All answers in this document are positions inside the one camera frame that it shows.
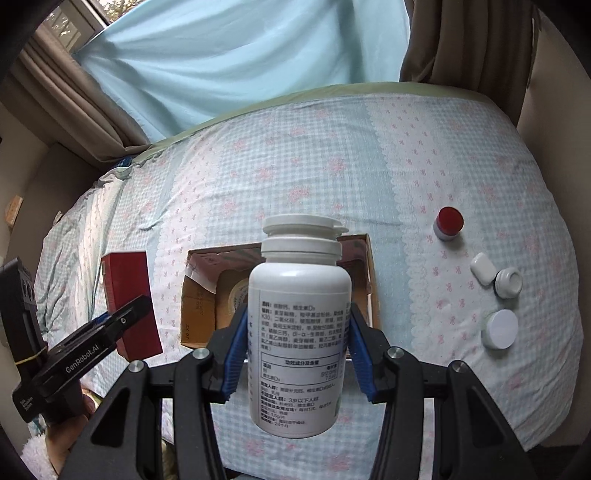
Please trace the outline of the person's left hand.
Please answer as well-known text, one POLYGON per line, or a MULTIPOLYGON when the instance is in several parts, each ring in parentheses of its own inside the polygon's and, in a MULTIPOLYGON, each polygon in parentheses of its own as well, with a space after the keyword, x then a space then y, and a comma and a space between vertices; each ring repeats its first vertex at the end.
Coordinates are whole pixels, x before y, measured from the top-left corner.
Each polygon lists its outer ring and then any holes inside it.
POLYGON ((45 443, 48 458, 57 474, 61 472, 71 448, 95 412, 93 400, 85 394, 82 395, 82 398, 84 400, 83 414, 63 423, 51 425, 46 433, 45 443))

